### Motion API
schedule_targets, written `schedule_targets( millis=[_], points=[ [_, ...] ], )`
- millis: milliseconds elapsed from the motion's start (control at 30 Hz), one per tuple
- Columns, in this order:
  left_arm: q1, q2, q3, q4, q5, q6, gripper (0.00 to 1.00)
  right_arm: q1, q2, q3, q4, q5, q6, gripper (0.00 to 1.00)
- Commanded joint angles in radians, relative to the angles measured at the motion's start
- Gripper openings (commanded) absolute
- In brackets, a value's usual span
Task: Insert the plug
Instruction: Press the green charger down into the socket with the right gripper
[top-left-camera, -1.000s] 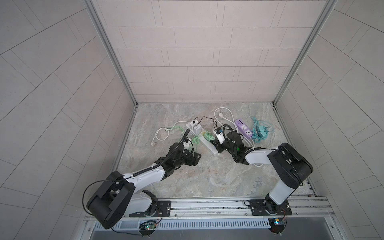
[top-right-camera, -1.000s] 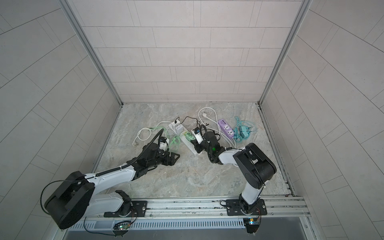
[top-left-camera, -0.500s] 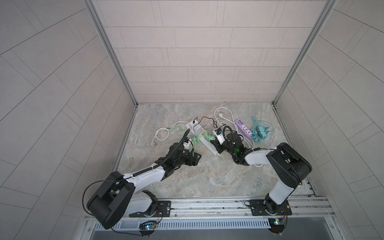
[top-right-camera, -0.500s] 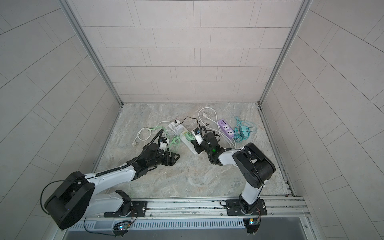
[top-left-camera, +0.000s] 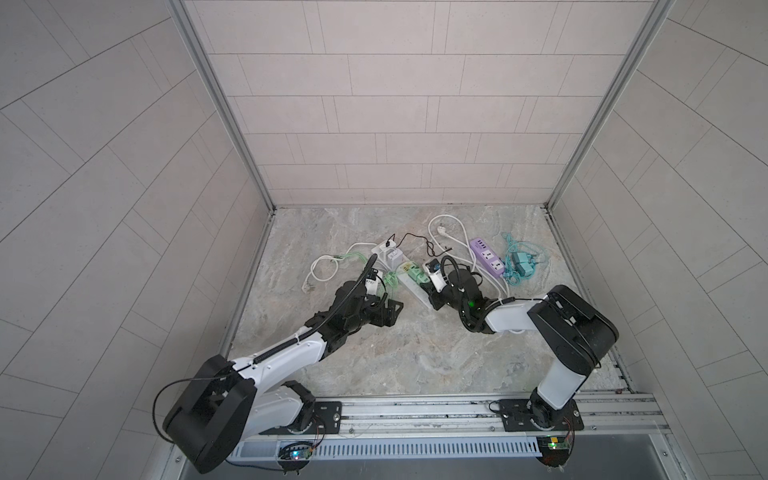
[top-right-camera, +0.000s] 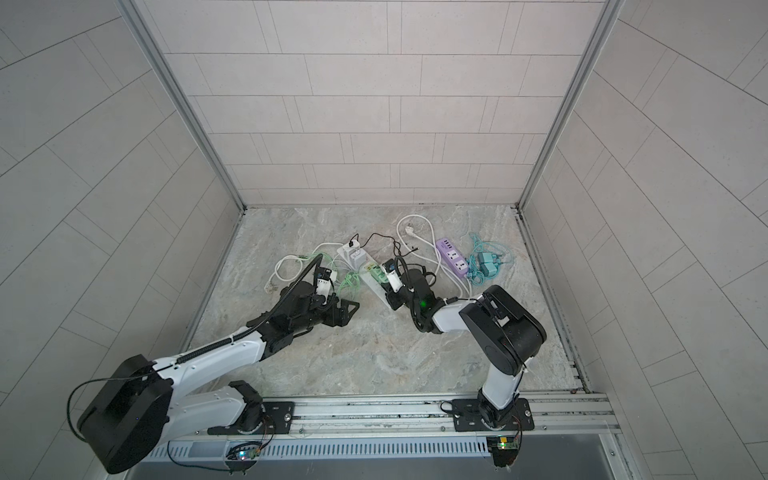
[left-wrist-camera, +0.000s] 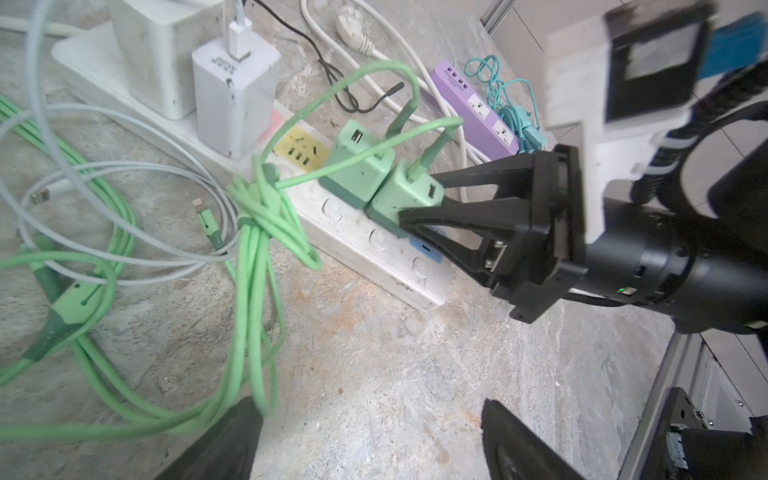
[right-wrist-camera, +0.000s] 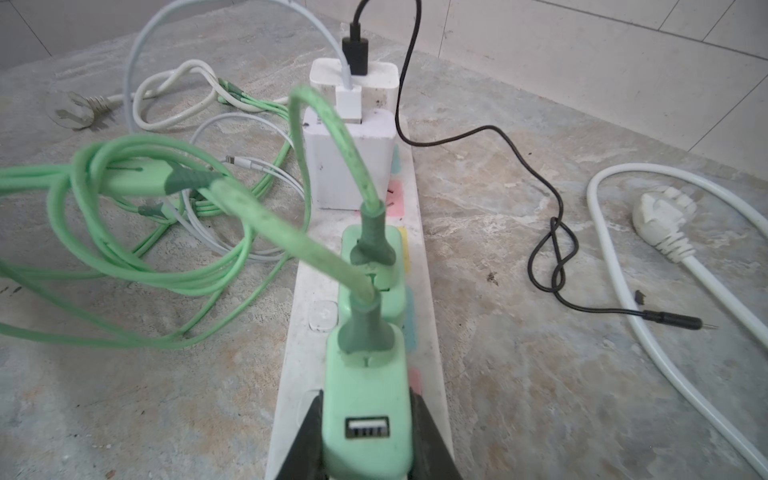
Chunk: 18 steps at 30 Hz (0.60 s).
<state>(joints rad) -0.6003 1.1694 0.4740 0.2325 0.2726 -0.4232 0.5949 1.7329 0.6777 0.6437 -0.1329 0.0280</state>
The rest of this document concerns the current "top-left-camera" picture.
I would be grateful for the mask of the white multicolour power strip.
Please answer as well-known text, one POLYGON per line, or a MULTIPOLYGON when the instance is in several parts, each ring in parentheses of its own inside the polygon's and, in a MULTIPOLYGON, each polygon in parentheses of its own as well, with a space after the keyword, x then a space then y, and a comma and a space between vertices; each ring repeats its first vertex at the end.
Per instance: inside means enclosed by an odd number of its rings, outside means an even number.
POLYGON ((435 285, 425 269, 410 260, 405 253, 395 245, 393 240, 386 240, 374 245, 371 253, 383 264, 388 272, 397 278, 399 286, 405 287, 427 308, 436 310, 431 295, 436 292, 435 285))

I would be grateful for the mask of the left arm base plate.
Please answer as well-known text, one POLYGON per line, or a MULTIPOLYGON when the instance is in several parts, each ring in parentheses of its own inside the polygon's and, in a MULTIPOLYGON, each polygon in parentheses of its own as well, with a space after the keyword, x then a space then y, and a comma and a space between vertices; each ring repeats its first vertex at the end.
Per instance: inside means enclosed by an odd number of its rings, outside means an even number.
POLYGON ((297 416, 288 425, 265 430, 261 435, 338 434, 341 414, 340 402, 310 402, 299 409, 297 416))

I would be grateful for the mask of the white cube charger black plug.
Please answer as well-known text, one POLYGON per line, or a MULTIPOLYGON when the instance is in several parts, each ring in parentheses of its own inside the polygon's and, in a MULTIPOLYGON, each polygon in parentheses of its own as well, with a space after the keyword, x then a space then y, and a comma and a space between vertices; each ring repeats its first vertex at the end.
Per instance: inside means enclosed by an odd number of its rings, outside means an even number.
POLYGON ((374 246, 371 249, 371 252, 373 254, 376 254, 378 259, 383 260, 387 257, 387 254, 389 251, 396 248, 396 245, 397 245, 396 241, 392 237, 390 237, 390 238, 387 238, 385 241, 379 243, 378 245, 374 246))

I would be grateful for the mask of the white square charger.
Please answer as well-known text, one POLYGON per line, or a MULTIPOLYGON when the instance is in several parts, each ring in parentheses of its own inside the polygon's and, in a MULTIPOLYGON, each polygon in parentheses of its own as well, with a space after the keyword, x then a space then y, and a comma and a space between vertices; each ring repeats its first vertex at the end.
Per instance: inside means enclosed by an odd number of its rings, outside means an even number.
POLYGON ((399 248, 392 248, 387 251, 385 260, 391 270, 396 270, 404 262, 404 253, 399 248))

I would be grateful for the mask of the light green cube charger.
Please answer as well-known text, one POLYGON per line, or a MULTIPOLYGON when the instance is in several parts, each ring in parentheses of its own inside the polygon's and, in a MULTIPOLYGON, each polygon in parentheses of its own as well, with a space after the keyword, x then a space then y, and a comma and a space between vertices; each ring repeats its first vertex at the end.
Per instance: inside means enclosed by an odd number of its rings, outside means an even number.
POLYGON ((431 282, 429 276, 418 265, 412 266, 408 270, 408 275, 414 282, 419 285, 431 282))

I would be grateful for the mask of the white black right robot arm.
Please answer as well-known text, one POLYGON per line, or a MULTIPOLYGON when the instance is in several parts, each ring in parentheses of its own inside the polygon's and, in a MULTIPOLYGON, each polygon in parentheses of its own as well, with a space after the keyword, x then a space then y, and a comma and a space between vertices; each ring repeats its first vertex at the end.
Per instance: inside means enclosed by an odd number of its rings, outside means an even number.
POLYGON ((555 356, 544 379, 526 404, 528 423, 539 430, 568 425, 575 393, 598 368, 620 338, 616 326, 565 285, 540 298, 483 295, 475 273, 450 255, 424 265, 427 283, 420 287, 436 310, 448 305, 472 333, 536 331, 555 356))

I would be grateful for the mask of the teal charger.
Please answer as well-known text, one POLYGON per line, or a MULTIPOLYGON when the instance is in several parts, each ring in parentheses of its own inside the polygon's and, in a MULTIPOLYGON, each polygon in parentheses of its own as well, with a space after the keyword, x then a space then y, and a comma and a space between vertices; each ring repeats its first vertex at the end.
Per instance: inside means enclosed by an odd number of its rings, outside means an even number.
POLYGON ((533 264, 535 266, 535 257, 527 252, 513 252, 511 254, 511 261, 513 265, 515 263, 523 263, 528 262, 530 264, 533 264))
POLYGON ((515 263, 514 271, 520 278, 530 278, 535 273, 535 266, 528 262, 515 263))

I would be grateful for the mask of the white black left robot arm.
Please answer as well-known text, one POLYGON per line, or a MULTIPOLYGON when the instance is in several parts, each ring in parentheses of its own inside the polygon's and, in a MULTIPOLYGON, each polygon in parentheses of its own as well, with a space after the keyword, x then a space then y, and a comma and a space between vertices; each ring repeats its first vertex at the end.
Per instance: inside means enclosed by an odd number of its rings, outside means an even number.
POLYGON ((404 305, 347 281, 326 311, 314 314, 286 340, 261 352, 228 360, 207 359, 156 429, 178 447, 200 474, 225 462, 243 439, 271 429, 322 432, 315 396, 293 380, 295 372, 342 347, 362 327, 392 327, 404 305))

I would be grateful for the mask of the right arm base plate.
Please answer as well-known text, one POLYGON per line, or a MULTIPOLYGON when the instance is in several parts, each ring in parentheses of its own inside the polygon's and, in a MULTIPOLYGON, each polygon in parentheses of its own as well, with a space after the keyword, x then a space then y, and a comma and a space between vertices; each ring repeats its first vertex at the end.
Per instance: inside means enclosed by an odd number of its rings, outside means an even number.
POLYGON ((540 399, 502 399, 495 408, 506 432, 582 431, 584 422, 574 399, 554 409, 540 399))

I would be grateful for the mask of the purple power strip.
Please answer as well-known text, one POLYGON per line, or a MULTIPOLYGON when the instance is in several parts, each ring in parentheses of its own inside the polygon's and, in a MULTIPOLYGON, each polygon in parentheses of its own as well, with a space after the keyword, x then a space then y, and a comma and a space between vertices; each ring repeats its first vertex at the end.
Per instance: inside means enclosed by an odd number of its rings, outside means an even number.
POLYGON ((503 277, 506 270, 504 262, 482 238, 472 239, 469 246, 478 262, 492 277, 503 277))

